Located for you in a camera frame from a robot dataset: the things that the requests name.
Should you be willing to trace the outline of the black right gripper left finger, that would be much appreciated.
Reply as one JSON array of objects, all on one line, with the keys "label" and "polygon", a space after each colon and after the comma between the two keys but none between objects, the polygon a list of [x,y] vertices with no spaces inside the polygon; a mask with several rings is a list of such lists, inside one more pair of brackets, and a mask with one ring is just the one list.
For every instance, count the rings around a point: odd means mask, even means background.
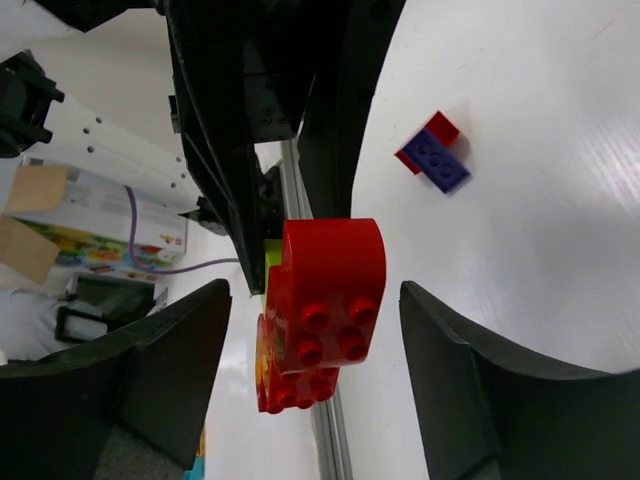
[{"label": "black right gripper left finger", "polygon": [[1,370],[5,479],[180,479],[230,320],[217,279],[96,340]]}]

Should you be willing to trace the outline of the red rounded lego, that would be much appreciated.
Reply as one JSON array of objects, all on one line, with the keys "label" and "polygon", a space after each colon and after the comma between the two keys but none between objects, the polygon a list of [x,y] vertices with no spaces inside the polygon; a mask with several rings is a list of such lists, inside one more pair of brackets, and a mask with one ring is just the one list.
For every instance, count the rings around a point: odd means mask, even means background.
[{"label": "red rounded lego", "polygon": [[[432,134],[444,147],[452,147],[461,135],[459,128],[440,110],[437,110],[431,116],[422,129]],[[403,152],[403,148],[396,151],[394,156],[400,160],[413,175],[419,175],[422,172],[415,162]]]}]

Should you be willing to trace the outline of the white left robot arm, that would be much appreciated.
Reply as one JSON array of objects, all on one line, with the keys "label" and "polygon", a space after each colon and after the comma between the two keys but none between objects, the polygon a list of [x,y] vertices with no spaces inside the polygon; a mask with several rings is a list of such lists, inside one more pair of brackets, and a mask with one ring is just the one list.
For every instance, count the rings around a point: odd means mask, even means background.
[{"label": "white left robot arm", "polygon": [[283,226],[256,146],[293,142],[317,218],[347,218],[371,102],[400,1],[150,1],[167,25],[171,155],[80,105],[27,55],[87,33],[134,1],[1,5],[1,154],[67,162],[221,227],[249,290],[265,291],[266,239]]}]

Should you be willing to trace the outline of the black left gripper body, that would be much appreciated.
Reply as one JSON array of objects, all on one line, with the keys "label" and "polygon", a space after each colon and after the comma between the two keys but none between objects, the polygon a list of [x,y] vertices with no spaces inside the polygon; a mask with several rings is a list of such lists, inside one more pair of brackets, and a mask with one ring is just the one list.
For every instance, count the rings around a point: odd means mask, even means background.
[{"label": "black left gripper body", "polygon": [[347,218],[400,1],[160,1],[189,171],[265,289],[256,146],[294,140],[316,218]]}]

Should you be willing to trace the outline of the red stepped lego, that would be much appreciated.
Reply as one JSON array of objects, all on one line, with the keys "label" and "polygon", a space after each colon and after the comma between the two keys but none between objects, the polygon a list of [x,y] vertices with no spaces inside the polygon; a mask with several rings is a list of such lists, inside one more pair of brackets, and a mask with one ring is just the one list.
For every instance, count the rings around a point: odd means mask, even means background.
[{"label": "red stepped lego", "polygon": [[334,395],[341,368],[369,353],[385,285],[375,220],[285,222],[281,264],[270,269],[257,322],[259,412],[308,409]]}]

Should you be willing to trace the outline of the green stepped lego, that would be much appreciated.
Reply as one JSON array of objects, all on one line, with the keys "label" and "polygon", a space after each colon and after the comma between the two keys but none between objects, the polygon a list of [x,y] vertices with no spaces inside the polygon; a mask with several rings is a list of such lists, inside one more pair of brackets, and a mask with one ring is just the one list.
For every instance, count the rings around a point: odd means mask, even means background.
[{"label": "green stepped lego", "polygon": [[281,264],[282,240],[267,239],[264,241],[265,249],[265,290],[261,296],[262,310],[266,311],[267,296],[269,291],[270,269]]}]

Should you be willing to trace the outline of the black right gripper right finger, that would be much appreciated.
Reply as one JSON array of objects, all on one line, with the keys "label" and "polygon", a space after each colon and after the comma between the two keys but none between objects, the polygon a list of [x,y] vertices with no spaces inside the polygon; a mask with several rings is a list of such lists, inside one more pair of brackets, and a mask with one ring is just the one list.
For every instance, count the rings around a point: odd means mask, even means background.
[{"label": "black right gripper right finger", "polygon": [[635,479],[639,374],[537,353],[402,284],[400,322],[433,479]]}]

